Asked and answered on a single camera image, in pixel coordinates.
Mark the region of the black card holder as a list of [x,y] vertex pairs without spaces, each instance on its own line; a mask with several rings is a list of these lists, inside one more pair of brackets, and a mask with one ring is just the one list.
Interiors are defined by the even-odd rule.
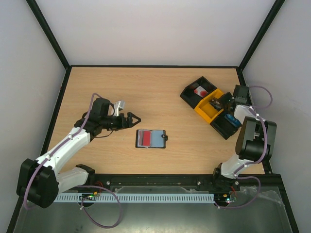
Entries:
[[165,130],[146,130],[151,131],[151,145],[149,147],[140,147],[138,145],[139,140],[139,131],[136,131],[136,142],[135,147],[136,148],[142,148],[142,149],[165,149],[166,148],[166,142],[168,141],[168,136],[166,135]]

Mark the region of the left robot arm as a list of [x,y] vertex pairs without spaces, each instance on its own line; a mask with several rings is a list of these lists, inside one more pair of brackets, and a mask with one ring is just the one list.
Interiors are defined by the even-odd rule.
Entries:
[[37,159],[26,159],[21,164],[17,194],[23,197],[26,209],[30,208],[28,202],[47,208],[58,194],[76,186],[92,184],[95,170],[86,165],[79,164],[67,172],[61,170],[82,147],[99,137],[102,130],[128,129],[141,122],[131,112],[121,113],[123,108],[122,100],[112,104],[101,97],[92,99],[88,111],[76,121],[65,138]]

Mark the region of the red dotted white card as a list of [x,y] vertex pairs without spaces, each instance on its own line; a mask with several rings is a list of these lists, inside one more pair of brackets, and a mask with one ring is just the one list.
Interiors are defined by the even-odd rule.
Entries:
[[139,131],[138,145],[140,147],[149,147],[151,145],[151,131]]

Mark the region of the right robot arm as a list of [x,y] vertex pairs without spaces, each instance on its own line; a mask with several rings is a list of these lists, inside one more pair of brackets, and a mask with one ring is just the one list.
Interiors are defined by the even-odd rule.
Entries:
[[247,104],[245,97],[226,93],[220,97],[219,103],[232,116],[234,123],[241,124],[235,154],[213,171],[213,187],[223,190],[234,185],[239,174],[248,167],[271,158],[277,125],[261,117],[254,106]]

